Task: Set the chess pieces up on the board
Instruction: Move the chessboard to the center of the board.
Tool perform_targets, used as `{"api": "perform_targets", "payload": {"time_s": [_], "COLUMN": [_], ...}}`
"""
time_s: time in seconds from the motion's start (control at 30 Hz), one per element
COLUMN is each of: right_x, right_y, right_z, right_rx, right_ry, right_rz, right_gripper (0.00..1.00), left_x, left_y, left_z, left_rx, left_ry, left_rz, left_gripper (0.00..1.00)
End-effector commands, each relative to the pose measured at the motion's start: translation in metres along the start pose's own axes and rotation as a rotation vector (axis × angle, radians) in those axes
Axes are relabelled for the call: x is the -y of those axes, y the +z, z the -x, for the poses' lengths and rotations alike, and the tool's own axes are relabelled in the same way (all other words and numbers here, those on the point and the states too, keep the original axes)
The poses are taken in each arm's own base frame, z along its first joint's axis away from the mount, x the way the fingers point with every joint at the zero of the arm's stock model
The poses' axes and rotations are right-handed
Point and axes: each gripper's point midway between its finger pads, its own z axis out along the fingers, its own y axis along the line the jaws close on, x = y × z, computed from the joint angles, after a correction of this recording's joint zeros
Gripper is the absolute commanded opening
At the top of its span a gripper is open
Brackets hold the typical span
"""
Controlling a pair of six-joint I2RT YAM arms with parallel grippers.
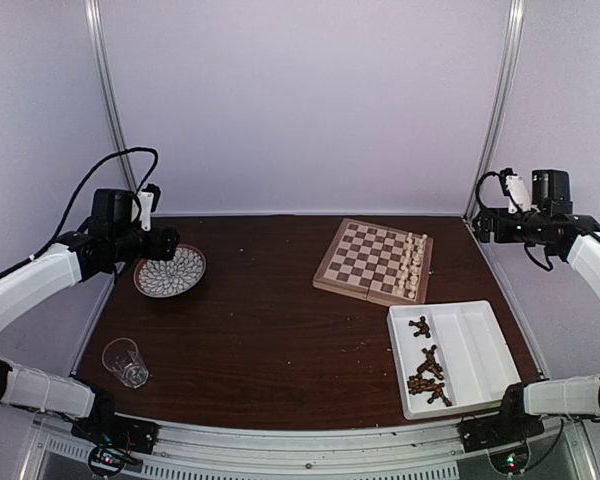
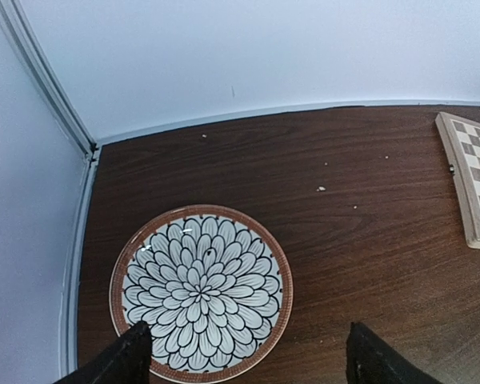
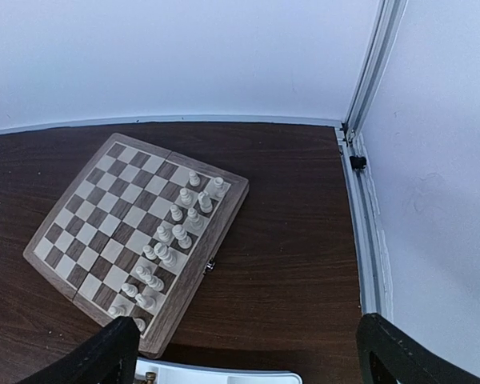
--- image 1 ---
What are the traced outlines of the wooden chess board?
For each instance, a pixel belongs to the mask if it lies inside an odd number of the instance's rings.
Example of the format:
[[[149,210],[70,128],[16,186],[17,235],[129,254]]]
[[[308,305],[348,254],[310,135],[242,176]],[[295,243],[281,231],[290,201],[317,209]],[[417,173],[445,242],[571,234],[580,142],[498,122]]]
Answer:
[[[398,295],[397,278],[402,242],[409,231],[344,219],[333,237],[312,284],[315,288],[377,305],[421,305],[426,301],[434,239],[429,237],[424,276],[415,301]]]

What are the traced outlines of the brown chess pieces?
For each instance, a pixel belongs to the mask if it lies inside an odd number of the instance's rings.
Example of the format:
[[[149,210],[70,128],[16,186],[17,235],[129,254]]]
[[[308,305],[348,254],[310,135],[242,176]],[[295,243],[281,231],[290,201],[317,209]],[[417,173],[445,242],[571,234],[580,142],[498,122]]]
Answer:
[[[412,327],[414,337],[424,337],[429,339],[431,337],[431,327],[427,321],[427,318],[422,315],[418,320],[410,320],[408,326]]]

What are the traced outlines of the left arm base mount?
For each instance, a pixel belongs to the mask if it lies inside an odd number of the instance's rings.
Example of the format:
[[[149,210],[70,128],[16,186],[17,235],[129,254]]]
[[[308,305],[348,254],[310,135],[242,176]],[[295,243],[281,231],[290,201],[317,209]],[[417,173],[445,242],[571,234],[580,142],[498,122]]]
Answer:
[[[159,426],[154,422],[121,415],[115,415],[113,422],[106,427],[86,418],[71,420],[70,423],[73,436],[95,445],[123,450],[128,454],[151,454],[159,433]]]

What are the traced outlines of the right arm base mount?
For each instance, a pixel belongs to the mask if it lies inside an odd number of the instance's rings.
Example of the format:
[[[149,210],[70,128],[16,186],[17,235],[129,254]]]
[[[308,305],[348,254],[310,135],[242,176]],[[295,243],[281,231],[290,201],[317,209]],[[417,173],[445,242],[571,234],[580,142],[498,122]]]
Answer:
[[[510,443],[524,442],[526,439],[544,432],[543,422],[529,417],[513,424],[505,425],[499,415],[463,418],[457,425],[464,451],[471,453],[493,449]]]

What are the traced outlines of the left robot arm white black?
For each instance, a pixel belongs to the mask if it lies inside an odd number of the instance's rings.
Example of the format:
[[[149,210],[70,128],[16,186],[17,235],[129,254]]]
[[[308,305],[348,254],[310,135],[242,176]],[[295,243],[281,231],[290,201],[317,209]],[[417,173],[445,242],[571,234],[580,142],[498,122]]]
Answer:
[[[99,189],[92,212],[76,231],[51,239],[41,253],[0,274],[0,333],[56,293],[138,259],[170,261],[180,236],[173,227],[154,227],[161,190],[150,184],[133,192]],[[0,404],[65,414],[84,422],[103,444],[124,433],[111,394],[0,358]]]

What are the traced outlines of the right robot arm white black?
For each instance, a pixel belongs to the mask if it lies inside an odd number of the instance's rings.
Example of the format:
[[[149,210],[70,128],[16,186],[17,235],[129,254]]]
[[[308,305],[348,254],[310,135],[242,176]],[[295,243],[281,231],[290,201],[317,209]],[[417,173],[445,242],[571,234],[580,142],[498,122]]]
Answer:
[[[553,257],[568,264],[600,301],[600,223],[575,214],[566,171],[536,169],[531,188],[510,168],[482,174],[474,187],[478,206],[471,228],[481,243],[520,244],[545,272]],[[600,374],[509,386],[492,430],[515,440],[532,417],[600,418]]]

